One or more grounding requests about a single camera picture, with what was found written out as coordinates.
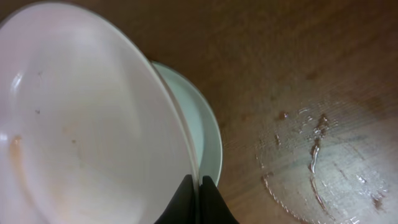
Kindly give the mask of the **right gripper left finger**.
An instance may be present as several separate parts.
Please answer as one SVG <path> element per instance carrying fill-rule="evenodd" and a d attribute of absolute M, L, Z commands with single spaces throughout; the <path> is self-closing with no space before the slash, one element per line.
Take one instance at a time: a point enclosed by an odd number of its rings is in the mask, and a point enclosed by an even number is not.
<path fill-rule="evenodd" d="M 186 175 L 155 224 L 194 224 L 196 202 L 193 179 Z"/>

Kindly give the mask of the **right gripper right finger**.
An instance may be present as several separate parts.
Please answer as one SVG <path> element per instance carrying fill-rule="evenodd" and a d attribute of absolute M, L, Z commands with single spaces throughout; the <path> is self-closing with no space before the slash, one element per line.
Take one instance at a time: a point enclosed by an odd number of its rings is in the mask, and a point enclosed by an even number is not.
<path fill-rule="evenodd" d="M 210 176 L 202 178 L 199 201 L 201 224 L 239 224 Z"/>

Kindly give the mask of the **pale blue plate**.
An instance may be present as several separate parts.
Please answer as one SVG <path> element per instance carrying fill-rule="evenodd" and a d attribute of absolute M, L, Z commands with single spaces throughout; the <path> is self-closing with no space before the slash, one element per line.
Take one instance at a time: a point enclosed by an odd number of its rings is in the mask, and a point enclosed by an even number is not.
<path fill-rule="evenodd" d="M 199 89 L 176 70 L 159 62 L 152 62 L 152 65 L 182 109 L 195 148 L 199 179 L 209 176 L 218 185 L 223 165 L 223 145 L 211 106 Z"/>

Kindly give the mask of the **white plate top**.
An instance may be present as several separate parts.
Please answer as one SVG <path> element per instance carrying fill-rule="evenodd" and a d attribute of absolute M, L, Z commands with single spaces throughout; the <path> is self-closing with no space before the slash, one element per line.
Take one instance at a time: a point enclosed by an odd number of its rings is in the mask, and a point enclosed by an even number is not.
<path fill-rule="evenodd" d="M 155 223 L 197 172 L 169 88 L 112 23 L 60 2 L 1 23 L 2 223 Z"/>

